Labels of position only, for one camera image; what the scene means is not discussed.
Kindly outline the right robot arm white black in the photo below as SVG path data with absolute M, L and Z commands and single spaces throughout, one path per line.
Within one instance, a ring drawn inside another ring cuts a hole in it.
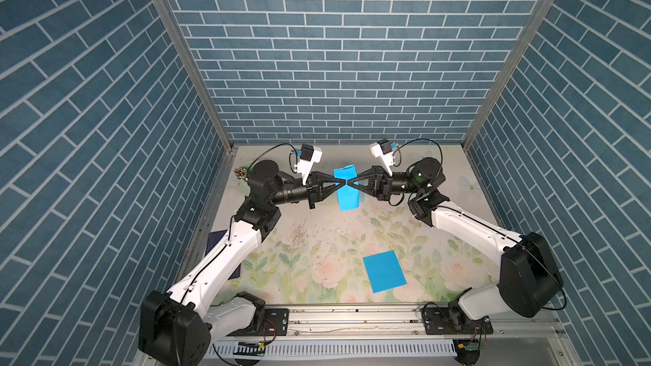
M 408 207 L 417 220 L 458 237 L 497 264 L 497 282 L 467 288 L 449 302 L 449 320 L 456 329 L 509 310 L 525 318 L 548 310 L 549 302 L 566 292 L 546 239 L 536 232 L 505 230 L 468 213 L 440 192 L 444 181 L 441 162 L 427 157 L 403 172 L 374 165 L 347 183 L 379 201 L 409 194 Z

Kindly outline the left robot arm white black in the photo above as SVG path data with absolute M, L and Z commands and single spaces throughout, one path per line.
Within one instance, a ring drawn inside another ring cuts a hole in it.
M 197 365 L 212 343 L 233 332 L 257 335 L 264 325 L 265 302 L 238 293 L 212 308 L 221 288 L 240 264 L 276 228 L 280 205 L 307 201 L 310 208 L 346 182 L 298 162 L 300 177 L 262 160 L 247 171 L 249 195 L 232 216 L 226 234 L 178 283 L 165 292 L 152 291 L 140 311 L 138 349 L 164 365 Z

